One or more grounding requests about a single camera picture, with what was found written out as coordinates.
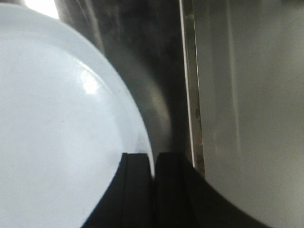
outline metal strip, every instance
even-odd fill
[[[197,55],[195,26],[192,0],[180,0],[180,22],[183,41],[184,68],[187,89],[190,152],[188,159],[196,170],[204,175],[204,156],[202,146],[202,129],[200,122],[199,78],[197,71]]]

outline gray wall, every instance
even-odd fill
[[[206,180],[267,225],[304,227],[304,2],[194,11]]]

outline white plastic surface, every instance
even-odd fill
[[[0,15],[0,227],[81,227],[123,152],[152,161],[140,113],[77,32],[9,4]]]

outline white circular cover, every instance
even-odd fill
[[[15,5],[0,15],[0,227],[80,227],[123,152],[152,161],[140,113],[77,32]]]

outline white round object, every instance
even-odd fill
[[[70,27],[0,5],[0,227],[77,228],[122,153],[152,153],[121,78]]]

